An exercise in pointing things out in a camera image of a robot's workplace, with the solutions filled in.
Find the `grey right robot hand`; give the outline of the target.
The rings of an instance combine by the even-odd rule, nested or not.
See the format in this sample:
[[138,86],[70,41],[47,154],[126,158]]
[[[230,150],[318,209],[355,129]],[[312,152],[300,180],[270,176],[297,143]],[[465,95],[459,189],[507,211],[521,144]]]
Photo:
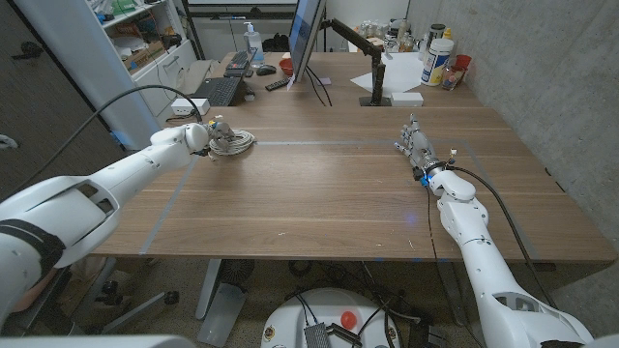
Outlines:
[[414,113],[410,114],[409,124],[402,126],[400,139],[400,143],[394,143],[396,149],[409,159],[414,179],[427,186],[433,176],[445,169],[446,162],[436,156]]

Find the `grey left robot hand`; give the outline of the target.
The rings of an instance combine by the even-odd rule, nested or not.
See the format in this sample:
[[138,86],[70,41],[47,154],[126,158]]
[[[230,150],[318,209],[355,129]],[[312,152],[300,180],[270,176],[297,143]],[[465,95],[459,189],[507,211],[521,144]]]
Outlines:
[[208,146],[210,149],[220,155],[231,153],[231,142],[235,140],[236,134],[226,122],[210,121],[206,130],[209,135]]

